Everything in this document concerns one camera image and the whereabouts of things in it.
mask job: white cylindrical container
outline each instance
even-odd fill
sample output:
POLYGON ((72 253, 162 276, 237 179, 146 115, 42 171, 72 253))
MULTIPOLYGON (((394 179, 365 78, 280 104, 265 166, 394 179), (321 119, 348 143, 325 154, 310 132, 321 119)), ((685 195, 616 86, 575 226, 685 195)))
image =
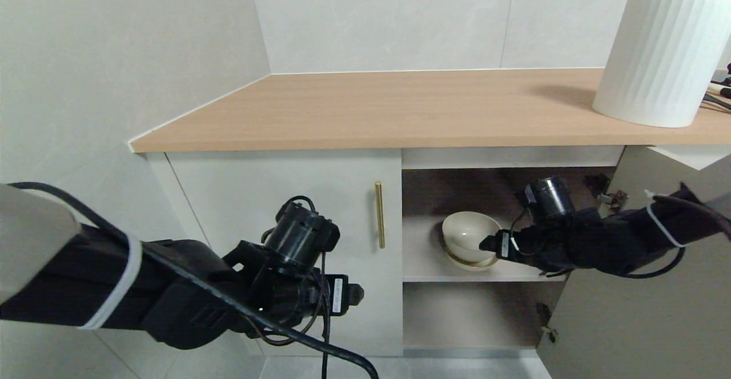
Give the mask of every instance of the white cylindrical container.
POLYGON ((692 124, 729 34, 731 0, 627 0, 593 108, 635 124, 692 124))

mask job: gray floor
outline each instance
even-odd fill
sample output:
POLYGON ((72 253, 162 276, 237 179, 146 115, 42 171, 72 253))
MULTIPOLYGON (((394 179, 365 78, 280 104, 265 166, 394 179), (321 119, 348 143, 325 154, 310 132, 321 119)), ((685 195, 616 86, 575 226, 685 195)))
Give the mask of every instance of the gray floor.
MULTIPOLYGON (((551 379, 539 358, 368 358, 381 379, 551 379)), ((260 379, 319 379, 321 358, 270 357, 260 379)), ((328 359, 328 377, 367 379, 362 369, 328 359)))

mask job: white cabinet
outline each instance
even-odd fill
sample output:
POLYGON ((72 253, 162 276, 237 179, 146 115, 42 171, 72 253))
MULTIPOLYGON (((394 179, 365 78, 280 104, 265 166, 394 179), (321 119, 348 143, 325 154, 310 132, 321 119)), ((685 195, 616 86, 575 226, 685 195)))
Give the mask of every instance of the white cabinet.
MULTIPOLYGON (((399 356, 402 345, 400 150, 201 152, 167 154, 195 217, 217 254, 258 242, 294 195, 310 197, 340 228, 327 272, 350 276, 365 298, 332 319, 331 341, 366 356, 399 356), (374 184, 384 200, 385 248, 379 249, 374 184)), ((310 334, 318 336, 318 321, 310 334)), ((318 355, 299 344, 266 355, 318 355)))
MULTIPOLYGON (((614 168, 603 165, 611 165, 618 152, 607 151, 606 158, 588 159, 583 151, 571 152, 564 167, 550 168, 540 159, 506 162, 504 150, 443 154, 442 163, 430 162, 428 155, 436 154, 422 150, 404 166, 400 150, 201 152, 167 158, 168 176, 184 192, 171 197, 173 204, 190 205, 192 213, 185 217, 199 223, 220 255, 240 239, 259 241, 293 195, 308 195, 338 224, 342 238, 328 255, 327 272, 350 275, 365 289, 365 298, 346 316, 334 318, 336 345, 365 356, 457 357, 514 356, 538 347, 554 379, 725 377, 731 371, 726 358, 731 247, 721 236, 695 242, 676 269, 651 280, 595 270, 574 271, 567 281, 547 279, 535 268, 503 261, 487 272, 467 272, 441 251, 439 223, 449 213, 483 212, 507 227, 520 213, 513 192, 546 176, 568 181, 577 208, 596 204, 582 184, 587 174, 613 174, 609 191, 627 192, 626 208, 647 204, 645 189, 673 192, 689 178, 702 200, 729 190, 731 157, 698 171, 678 162, 682 158, 627 147, 614 168), (480 162, 485 155, 499 158, 480 162), (378 243, 376 181, 383 184, 385 249, 378 243), (549 325, 558 332, 555 342, 541 332, 538 302, 554 311, 549 325)), ((178 212, 185 219, 185 208, 178 212)), ((524 218, 516 228, 528 223, 524 218)), ((318 322, 310 333, 319 332, 318 322)), ((266 355, 317 354, 300 345, 260 346, 266 355)))

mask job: label sticker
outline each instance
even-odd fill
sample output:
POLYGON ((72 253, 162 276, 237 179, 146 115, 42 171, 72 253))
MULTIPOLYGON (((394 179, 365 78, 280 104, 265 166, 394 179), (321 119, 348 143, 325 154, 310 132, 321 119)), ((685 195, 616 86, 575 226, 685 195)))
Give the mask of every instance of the label sticker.
POLYGON ((335 287, 332 289, 332 313, 340 313, 343 307, 343 280, 335 280, 335 287))
POLYGON ((502 249, 500 252, 501 256, 507 257, 507 252, 509 252, 509 250, 510 250, 510 235, 507 232, 505 232, 503 234, 502 249))

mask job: cream bowl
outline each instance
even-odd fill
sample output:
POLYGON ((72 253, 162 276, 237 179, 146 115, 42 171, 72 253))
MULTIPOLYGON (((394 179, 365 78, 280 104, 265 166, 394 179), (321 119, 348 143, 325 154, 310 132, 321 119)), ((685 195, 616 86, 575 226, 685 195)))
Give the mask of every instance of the cream bowl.
POLYGON ((501 229, 499 223, 478 212, 457 212, 441 224, 450 260, 462 269, 478 270, 497 262, 494 252, 480 251, 480 242, 501 229))

